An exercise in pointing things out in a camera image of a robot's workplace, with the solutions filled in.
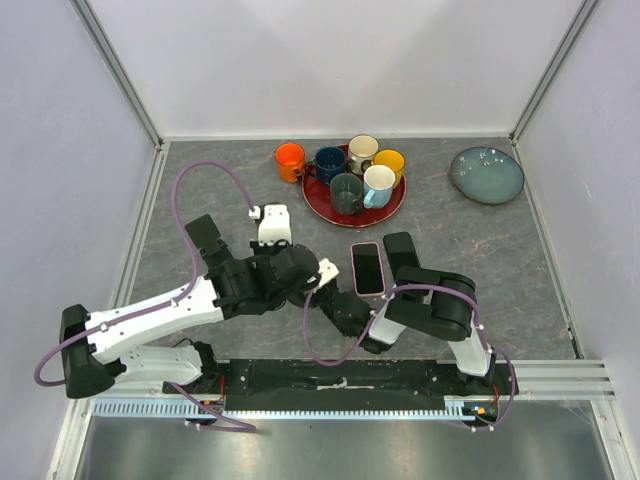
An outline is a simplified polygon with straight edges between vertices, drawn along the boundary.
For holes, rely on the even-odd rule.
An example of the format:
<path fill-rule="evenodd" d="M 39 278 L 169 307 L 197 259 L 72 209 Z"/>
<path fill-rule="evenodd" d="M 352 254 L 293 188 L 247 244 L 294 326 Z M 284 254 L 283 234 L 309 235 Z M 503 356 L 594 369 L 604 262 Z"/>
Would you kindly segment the black phone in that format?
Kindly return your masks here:
<path fill-rule="evenodd" d="M 402 267 L 420 268 L 413 239 L 409 232 L 401 231 L 386 234 L 383 237 L 383 245 L 387 260 L 393 276 L 396 276 Z"/>

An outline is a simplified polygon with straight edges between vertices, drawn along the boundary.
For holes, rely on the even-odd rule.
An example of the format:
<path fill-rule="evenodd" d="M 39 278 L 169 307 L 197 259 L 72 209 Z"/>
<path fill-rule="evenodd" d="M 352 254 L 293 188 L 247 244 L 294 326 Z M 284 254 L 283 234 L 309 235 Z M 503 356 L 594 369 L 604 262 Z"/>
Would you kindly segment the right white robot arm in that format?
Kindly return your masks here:
<path fill-rule="evenodd" d="M 446 341 L 454 354 L 458 381 L 467 392 L 483 392 L 494 381 L 495 354 L 482 333 L 476 285 L 452 272 L 402 266 L 381 306 L 372 308 L 335 279 L 307 298 L 356 347 L 374 355 L 388 351 L 406 330 Z"/>

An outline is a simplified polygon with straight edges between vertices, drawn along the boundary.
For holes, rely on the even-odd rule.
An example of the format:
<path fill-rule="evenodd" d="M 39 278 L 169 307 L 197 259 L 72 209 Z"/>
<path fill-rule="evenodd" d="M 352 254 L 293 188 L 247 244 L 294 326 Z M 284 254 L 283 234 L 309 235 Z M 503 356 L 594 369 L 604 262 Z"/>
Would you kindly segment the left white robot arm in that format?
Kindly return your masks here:
<path fill-rule="evenodd" d="M 275 311 L 327 279 L 327 260 L 287 241 L 256 247 L 245 259 L 233 257 L 224 242 L 202 249 L 201 255 L 206 273 L 178 289 L 119 310 L 89 312 L 77 304 L 63 311 L 59 341 L 68 398 L 89 398 L 117 383 L 144 381 L 211 392 L 220 378 L 211 348 L 172 353 L 152 341 L 202 324 Z"/>

